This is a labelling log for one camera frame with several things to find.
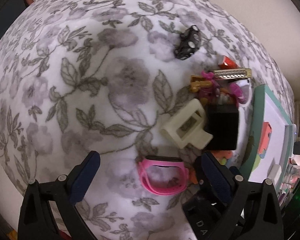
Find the small orange blue toy knife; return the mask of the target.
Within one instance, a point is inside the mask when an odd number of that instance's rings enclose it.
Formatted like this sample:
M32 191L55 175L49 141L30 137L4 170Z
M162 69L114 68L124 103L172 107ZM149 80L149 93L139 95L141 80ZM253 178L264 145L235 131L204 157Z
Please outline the small orange blue toy knife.
M233 156L232 151L211 151L211 153L221 165L225 165L226 162ZM194 165L189 169L189 181L195 185L198 184Z

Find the pink watch band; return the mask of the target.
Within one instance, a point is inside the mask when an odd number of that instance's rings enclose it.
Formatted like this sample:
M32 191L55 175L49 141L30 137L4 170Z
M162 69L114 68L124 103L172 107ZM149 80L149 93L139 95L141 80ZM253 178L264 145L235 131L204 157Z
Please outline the pink watch band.
M138 162L141 185L158 196L172 196L186 189L189 169L182 159L147 155Z

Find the large coral blue toy knife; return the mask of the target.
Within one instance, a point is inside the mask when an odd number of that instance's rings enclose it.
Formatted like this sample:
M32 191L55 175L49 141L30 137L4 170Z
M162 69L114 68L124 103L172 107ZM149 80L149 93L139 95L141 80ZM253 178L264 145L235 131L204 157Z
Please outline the large coral blue toy knife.
M253 168L256 169L262 159L265 158L270 137L272 134L272 127L269 122L263 122L261 137L258 145L257 155Z

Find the cream plastic clip stand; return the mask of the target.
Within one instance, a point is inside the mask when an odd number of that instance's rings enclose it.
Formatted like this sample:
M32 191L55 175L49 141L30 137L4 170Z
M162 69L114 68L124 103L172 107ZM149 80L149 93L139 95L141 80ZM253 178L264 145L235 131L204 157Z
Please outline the cream plastic clip stand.
M213 135L204 130L206 122L207 117L202 104L198 99L192 99L170 117L160 131L179 149L190 144L202 150L213 139Z

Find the black wall charger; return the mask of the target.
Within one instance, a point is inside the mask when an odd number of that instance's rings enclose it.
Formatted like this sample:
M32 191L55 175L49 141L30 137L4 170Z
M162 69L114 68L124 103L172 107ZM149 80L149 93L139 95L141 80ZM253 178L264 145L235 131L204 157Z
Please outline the black wall charger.
M208 151L234 151L237 148L239 111L235 105L208 105L205 131L213 138Z

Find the pink yellow small toy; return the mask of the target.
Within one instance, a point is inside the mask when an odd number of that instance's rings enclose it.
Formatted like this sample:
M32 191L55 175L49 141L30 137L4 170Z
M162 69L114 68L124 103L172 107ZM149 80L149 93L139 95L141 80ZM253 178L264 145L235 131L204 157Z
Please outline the pink yellow small toy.
M207 105L235 105L236 99L228 88L222 87L216 80L213 72L202 72L201 75L191 75L190 92L203 107Z

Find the white watch band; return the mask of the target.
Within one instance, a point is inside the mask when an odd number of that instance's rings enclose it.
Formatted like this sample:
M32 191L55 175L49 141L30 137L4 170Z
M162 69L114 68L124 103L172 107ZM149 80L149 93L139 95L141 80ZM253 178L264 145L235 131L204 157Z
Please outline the white watch band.
M239 107L247 107L252 100L253 91L250 79L235 81L238 88L241 89L241 96L238 96Z

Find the red glue bottle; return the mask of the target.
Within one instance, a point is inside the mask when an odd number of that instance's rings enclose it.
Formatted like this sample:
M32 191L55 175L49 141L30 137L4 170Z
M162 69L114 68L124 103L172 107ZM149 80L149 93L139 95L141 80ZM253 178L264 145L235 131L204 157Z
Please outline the red glue bottle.
M235 61L233 61L232 59L230 59L229 57L227 57L225 55L217 56L217 64L218 64L219 68L221 68L222 70L239 68L239 66L237 65L237 63Z

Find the black toy car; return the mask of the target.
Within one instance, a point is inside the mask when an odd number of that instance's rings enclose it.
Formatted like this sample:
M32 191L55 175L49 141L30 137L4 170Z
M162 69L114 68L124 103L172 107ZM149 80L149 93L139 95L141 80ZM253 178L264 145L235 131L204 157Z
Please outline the black toy car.
M196 53L201 46L201 33L196 25L191 25L180 34L180 44L175 48L176 59L186 60Z

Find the magenta lighter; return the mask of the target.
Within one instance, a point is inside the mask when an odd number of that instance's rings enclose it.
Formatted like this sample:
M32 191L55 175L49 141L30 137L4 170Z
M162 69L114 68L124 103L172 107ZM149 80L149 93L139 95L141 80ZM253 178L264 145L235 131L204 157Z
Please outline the magenta lighter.
M239 87L239 85L237 85L236 83L230 83L229 89L231 90L231 94L233 94L237 98L237 101L239 103L245 103L245 96L243 90L241 89L241 87Z

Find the teal rimmed white tray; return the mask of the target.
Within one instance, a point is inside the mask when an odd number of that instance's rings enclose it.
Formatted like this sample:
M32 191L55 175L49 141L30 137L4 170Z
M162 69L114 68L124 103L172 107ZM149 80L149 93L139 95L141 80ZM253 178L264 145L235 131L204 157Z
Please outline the teal rimmed white tray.
M294 144L294 126L267 85L254 90L248 144L239 168L250 182L270 179L279 192Z

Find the gold patterned lighter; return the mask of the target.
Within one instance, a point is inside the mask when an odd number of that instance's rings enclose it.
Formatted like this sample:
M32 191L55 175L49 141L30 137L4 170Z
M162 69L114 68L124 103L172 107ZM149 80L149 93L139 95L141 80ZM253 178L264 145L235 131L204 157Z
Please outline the gold patterned lighter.
M250 68L220 69L213 71L216 80L243 80L252 77Z

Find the floral grey white blanket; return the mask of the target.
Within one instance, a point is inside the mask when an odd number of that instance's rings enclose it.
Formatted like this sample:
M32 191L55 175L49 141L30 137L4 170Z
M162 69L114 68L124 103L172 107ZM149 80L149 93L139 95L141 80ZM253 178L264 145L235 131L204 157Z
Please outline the floral grey white blanket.
M175 58L191 25L200 49ZM181 205L140 184L146 155L200 154L165 139L162 124L191 99L189 79L226 55L269 86L290 118L294 94L264 46L209 0L36 0L0 40L0 164L23 195L69 173L91 150L101 166L77 209L99 239L194 239Z

